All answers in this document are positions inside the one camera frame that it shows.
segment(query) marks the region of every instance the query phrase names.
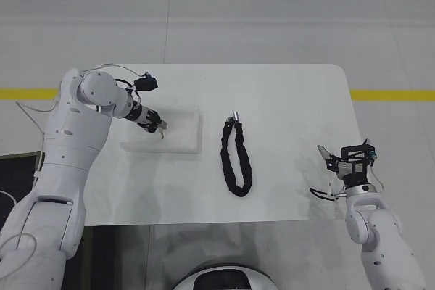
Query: white tabletop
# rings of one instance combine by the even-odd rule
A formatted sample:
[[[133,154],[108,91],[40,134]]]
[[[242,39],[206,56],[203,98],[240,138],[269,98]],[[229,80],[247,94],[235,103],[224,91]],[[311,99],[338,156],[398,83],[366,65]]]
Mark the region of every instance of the white tabletop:
[[[359,144],[347,80],[335,65],[126,65],[148,71],[159,88],[142,94],[157,110],[197,108],[198,154],[126,152],[125,120],[113,120],[107,145],[89,174],[86,225],[227,223],[342,218],[341,202],[310,196],[333,176],[316,145],[339,154]],[[135,75],[120,68],[116,78]],[[253,172],[244,198],[228,191],[220,161],[225,119],[238,111]],[[242,182],[233,135],[229,152]],[[334,188],[341,184],[334,181]]]

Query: wire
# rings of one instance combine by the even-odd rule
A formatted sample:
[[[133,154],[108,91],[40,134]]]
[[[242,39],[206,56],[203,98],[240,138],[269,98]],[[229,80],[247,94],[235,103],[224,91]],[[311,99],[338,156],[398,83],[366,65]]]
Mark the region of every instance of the wire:
[[[123,69],[125,69],[125,70],[130,71],[130,72],[133,73],[134,75],[137,75],[137,76],[140,77],[140,78],[143,77],[142,75],[139,75],[137,72],[134,72],[134,71],[131,70],[130,68],[123,67],[122,65],[116,65],[115,63],[102,64],[102,65],[100,65],[100,67],[94,67],[94,68],[90,68],[90,69],[88,69],[88,70],[83,70],[83,73],[85,73],[85,72],[90,72],[90,71],[92,71],[92,70],[99,70],[99,69],[102,69],[102,68],[105,68],[105,67],[121,67],[121,68],[123,68]]]
[[[5,191],[1,191],[1,190],[0,190],[0,194],[4,194],[4,195],[8,196],[13,201],[13,204],[14,204],[13,207],[16,206],[17,201],[11,194],[9,194],[8,192],[5,192]]]
[[[6,196],[8,196],[12,201],[13,201],[13,207],[16,206],[17,201],[16,199],[9,193],[5,192],[5,191],[1,191],[0,190],[0,194],[4,194]],[[26,261],[24,261],[23,264],[21,264],[18,268],[16,268],[15,270],[13,270],[11,273],[6,274],[5,276],[0,278],[0,281],[5,279],[6,277],[10,276],[11,274],[15,273],[16,271],[18,271],[19,269],[21,269],[22,267],[24,267],[24,265],[29,262],[29,260],[32,258],[32,256],[34,255],[34,253],[37,250],[37,239],[35,238],[35,236],[31,235],[30,233],[18,233],[16,235],[10,236],[1,246],[0,246],[0,251],[1,249],[4,247],[5,244],[7,244],[9,241],[11,241],[14,238],[17,238],[18,236],[29,236],[32,238],[32,240],[34,241],[34,249],[32,251],[32,253],[30,254],[29,258],[26,259]]]
[[[53,111],[55,109],[55,107],[57,106],[57,104],[58,104],[57,101],[54,101],[54,103],[53,103],[53,105],[51,106],[50,109],[37,109],[37,108],[31,107],[31,106],[28,106],[26,104],[23,104],[20,101],[17,101],[16,103],[19,103],[20,106],[22,106],[24,108],[28,108],[30,110],[33,110],[35,112],[40,112],[40,113],[49,113],[49,112]]]
[[[377,180],[377,182],[380,183],[380,186],[382,187],[382,189],[380,190],[380,194],[383,194],[383,193],[384,193],[385,186],[384,186],[384,184],[380,181],[380,179],[377,178],[376,174],[374,173],[374,169],[372,168],[372,166],[370,167],[370,172],[372,173],[372,176]]]
[[[44,160],[44,142],[45,142],[45,135],[44,135],[44,130],[42,130],[42,127],[34,120],[34,118],[32,118],[29,113],[26,112],[26,110],[24,108],[28,108],[30,110],[33,110],[35,112],[44,112],[44,113],[48,113],[53,111],[57,105],[59,103],[59,97],[57,96],[54,100],[53,100],[53,105],[51,106],[50,109],[37,109],[31,106],[28,106],[26,104],[23,104],[19,101],[16,101],[16,105],[26,114],[26,116],[28,116],[28,118],[32,121],[32,123],[34,123],[34,125],[37,126],[38,130],[41,132],[42,135],[42,145],[41,145],[41,151],[40,154],[38,156],[38,168],[37,170],[40,170],[42,168],[42,162]],[[34,177],[34,181],[33,181],[33,185],[32,187],[34,187],[37,183],[38,178]]]
[[[327,195],[326,192],[319,191],[319,190],[316,190],[316,189],[313,189],[313,188],[310,188],[310,192],[311,192],[314,196],[316,196],[317,198],[319,198],[319,199],[324,199],[324,200],[328,200],[328,201],[330,201],[330,202],[335,202],[336,200],[339,199],[338,197],[330,197],[329,195]]]
[[[4,276],[2,276],[2,277],[0,277],[0,281],[2,281],[2,280],[4,280],[5,278],[8,278],[8,277],[10,277],[11,275],[13,275],[14,273],[16,273],[19,269],[21,269],[22,267],[24,267],[24,265],[26,265],[29,261],[30,261],[30,259],[33,257],[33,255],[34,255],[34,253],[36,253],[36,250],[37,250],[37,239],[35,238],[35,236],[33,236],[33,235],[31,235],[30,233],[17,233],[17,234],[15,234],[15,235],[13,235],[13,236],[10,236],[1,246],[0,246],[0,251],[1,251],[1,249],[3,249],[3,247],[9,242],[9,241],[11,241],[12,239],[15,239],[15,238],[17,238],[17,237],[21,237],[21,236],[28,236],[28,237],[30,237],[32,240],[33,240],[33,242],[34,242],[34,247],[33,247],[33,249],[32,249],[32,252],[30,253],[30,255],[29,255],[29,257],[24,261],[24,263],[23,264],[21,264],[19,267],[16,267],[16,269],[14,269],[13,271],[11,271],[10,273],[8,273],[8,274],[6,274],[6,275],[4,275]]]

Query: white foam pad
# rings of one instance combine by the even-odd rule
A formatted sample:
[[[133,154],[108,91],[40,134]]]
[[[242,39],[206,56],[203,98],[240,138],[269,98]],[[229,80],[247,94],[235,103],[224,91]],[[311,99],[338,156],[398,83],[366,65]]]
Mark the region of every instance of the white foam pad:
[[[160,132],[152,136],[137,124],[128,123],[121,148],[128,152],[198,153],[199,110],[158,107],[155,110],[168,124],[165,138],[161,139]]]

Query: yellow floor line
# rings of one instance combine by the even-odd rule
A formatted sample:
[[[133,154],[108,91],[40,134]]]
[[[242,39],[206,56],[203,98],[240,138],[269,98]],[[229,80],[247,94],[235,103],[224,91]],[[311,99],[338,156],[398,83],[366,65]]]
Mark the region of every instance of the yellow floor line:
[[[366,91],[351,90],[353,101],[435,102],[435,91]]]
[[[0,100],[53,99],[54,88],[0,88]],[[435,91],[351,90],[353,101],[435,102]]]
[[[0,100],[53,99],[57,94],[55,88],[0,88]]]

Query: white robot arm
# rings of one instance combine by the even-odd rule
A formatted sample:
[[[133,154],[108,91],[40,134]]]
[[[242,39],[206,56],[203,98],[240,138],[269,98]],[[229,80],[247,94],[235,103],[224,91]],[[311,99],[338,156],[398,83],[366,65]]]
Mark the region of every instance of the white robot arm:
[[[362,245],[361,260],[373,290],[426,290],[426,282],[412,249],[402,238],[399,217],[386,206],[376,187],[368,182],[368,166],[377,156],[375,148],[365,143],[341,149],[341,158],[322,146],[319,152],[327,169],[343,180],[345,191],[327,196],[311,189],[317,197],[337,200],[347,198],[346,223],[356,244]]]
[[[145,90],[157,87],[148,73],[144,77],[137,84],[147,83]],[[63,77],[59,103],[46,124],[46,155],[38,181],[0,233],[0,289],[60,289],[65,261],[75,255],[82,237],[88,171],[107,140],[113,117],[136,122],[150,133],[167,128],[130,92],[105,72],[72,69]],[[99,112],[87,105],[97,106]]]

